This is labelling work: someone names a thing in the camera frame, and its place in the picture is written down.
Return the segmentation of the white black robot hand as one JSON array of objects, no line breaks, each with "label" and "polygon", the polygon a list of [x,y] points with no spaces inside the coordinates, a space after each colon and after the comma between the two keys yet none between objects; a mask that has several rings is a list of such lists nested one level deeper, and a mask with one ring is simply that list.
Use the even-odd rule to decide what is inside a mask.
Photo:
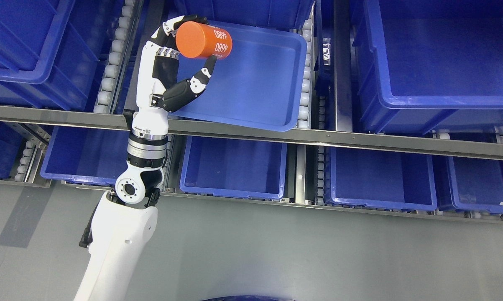
[{"label": "white black robot hand", "polygon": [[179,48],[176,33],[186,22],[207,25],[199,15],[181,15],[160,24],[142,48],[136,88],[138,110],[132,118],[130,137],[134,141],[160,143],[169,131],[168,115],[188,105],[205,92],[217,58],[210,56],[192,77],[177,81]]}]

